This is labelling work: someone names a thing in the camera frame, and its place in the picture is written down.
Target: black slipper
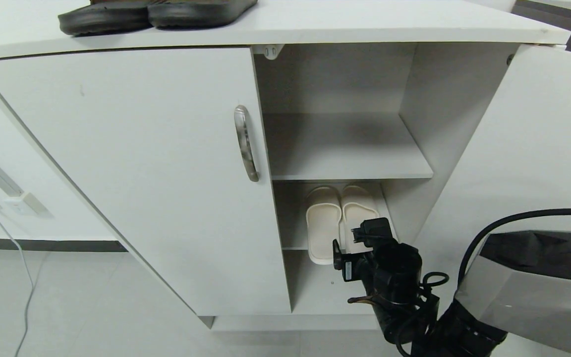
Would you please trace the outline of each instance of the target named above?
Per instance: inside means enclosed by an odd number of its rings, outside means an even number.
[[[88,36],[129,32],[151,27],[147,6],[156,0],[92,0],[92,4],[60,14],[61,31]]]
[[[195,29],[220,27],[238,19],[257,0],[166,0],[149,6],[156,27]]]

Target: gray cable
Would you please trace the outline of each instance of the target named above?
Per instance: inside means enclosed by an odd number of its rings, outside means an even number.
[[[19,249],[19,253],[21,253],[21,260],[23,261],[23,266],[25,267],[25,273],[28,274],[28,279],[30,280],[30,295],[28,296],[28,301],[25,303],[25,310],[23,312],[23,323],[25,323],[25,329],[23,330],[23,337],[21,337],[21,341],[14,352],[14,357],[19,356],[19,351],[21,350],[21,346],[23,345],[23,341],[25,341],[25,335],[28,334],[28,308],[30,307],[30,300],[32,300],[32,294],[34,294],[34,283],[32,282],[32,276],[30,275],[30,269],[28,269],[28,264],[25,262],[25,257],[23,256],[23,249],[19,243],[12,238],[12,235],[7,231],[3,224],[0,222],[0,227],[6,233],[7,237],[14,243],[17,249]]]

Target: slipper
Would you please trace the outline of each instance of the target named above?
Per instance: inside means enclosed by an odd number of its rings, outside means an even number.
[[[362,187],[348,185],[343,189],[341,202],[343,203],[345,240],[342,248],[344,248],[345,253],[354,254],[372,250],[372,248],[367,248],[362,242],[354,242],[351,229],[359,228],[360,224],[365,220],[380,217],[374,198]]]
[[[308,255],[315,264],[330,265],[334,259],[332,241],[340,235],[341,207],[337,192],[331,187],[317,187],[308,194],[306,203]]]
[[[199,29],[228,25],[257,0],[164,0],[149,6],[149,22],[157,28]]]
[[[90,36],[147,29],[147,6],[159,0],[91,0],[91,5],[62,13],[59,26],[65,34]]]

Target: cabinet door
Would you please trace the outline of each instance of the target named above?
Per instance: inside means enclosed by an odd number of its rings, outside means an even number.
[[[7,59],[0,93],[197,314],[290,312],[248,48]],[[242,162],[238,105],[258,181]]]
[[[571,52],[523,45],[417,238],[423,271],[457,276],[485,226],[544,208],[571,208]],[[502,229],[571,231],[571,217]]]

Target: door handle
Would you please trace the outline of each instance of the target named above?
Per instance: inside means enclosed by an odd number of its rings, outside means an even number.
[[[245,106],[237,106],[235,108],[235,129],[237,131],[237,140],[239,141],[239,150],[242,153],[242,161],[250,181],[259,181],[259,174],[254,167],[252,159],[252,150],[250,148],[250,139],[248,138],[248,128],[246,126],[246,118],[249,117],[248,109]]]

